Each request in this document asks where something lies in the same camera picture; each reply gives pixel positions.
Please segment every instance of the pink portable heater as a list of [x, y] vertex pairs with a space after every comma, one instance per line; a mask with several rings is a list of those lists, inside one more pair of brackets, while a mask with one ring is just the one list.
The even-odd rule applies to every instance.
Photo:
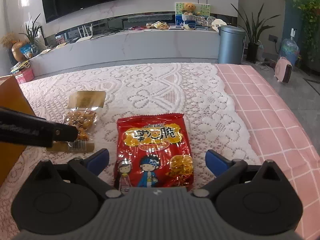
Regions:
[[278, 82], [288, 83], [292, 72], [292, 65], [289, 60], [285, 57], [281, 57], [275, 69], [275, 77], [278, 79]]

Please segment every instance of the metal trash can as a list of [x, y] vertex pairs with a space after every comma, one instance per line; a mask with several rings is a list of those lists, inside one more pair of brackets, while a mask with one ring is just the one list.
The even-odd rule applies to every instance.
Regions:
[[218, 63], [241, 64], [245, 34], [242, 28], [221, 26]]

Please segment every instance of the floor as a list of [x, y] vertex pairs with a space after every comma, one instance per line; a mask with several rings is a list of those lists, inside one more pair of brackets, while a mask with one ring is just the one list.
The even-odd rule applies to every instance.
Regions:
[[[38, 76], [36, 77], [36, 79], [67, 72], [79, 71], [84, 69], [93, 69], [99, 67], [171, 62], [217, 63], [217, 60], [207, 58], [152, 58], [124, 60], [71, 68], [63, 71], [50, 73], [47, 75]], [[320, 154], [320, 83], [307, 82], [305, 80], [307, 79], [320, 82], [320, 77], [309, 76], [306, 73], [298, 69], [295, 69], [291, 74], [289, 83], [283, 84], [277, 82], [277, 79], [274, 77], [273, 69], [261, 67], [255, 64], [250, 64], [249, 62], [243, 62], [243, 64], [251, 65], [254, 69], [256, 69], [261, 74], [261, 76], [265, 80], [267, 80], [269, 84], [275, 89], [275, 91], [281, 96], [281, 98], [286, 102], [286, 104], [289, 106], [292, 112], [296, 115], [297, 119], [309, 135], [317, 152]]]

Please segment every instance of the pink plaid fabric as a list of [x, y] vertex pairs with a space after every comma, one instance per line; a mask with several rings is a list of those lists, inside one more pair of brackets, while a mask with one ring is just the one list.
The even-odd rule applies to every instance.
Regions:
[[303, 204], [297, 233], [313, 240], [320, 235], [320, 157], [285, 102], [251, 66], [218, 64], [218, 76], [235, 102], [261, 162], [274, 160]]

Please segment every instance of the teddy bear in basket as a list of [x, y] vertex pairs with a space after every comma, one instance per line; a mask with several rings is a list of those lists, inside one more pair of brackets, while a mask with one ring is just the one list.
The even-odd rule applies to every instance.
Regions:
[[196, 6], [193, 3], [185, 3], [183, 5], [183, 10], [181, 12], [184, 15], [200, 15], [200, 12], [195, 12], [196, 11]]

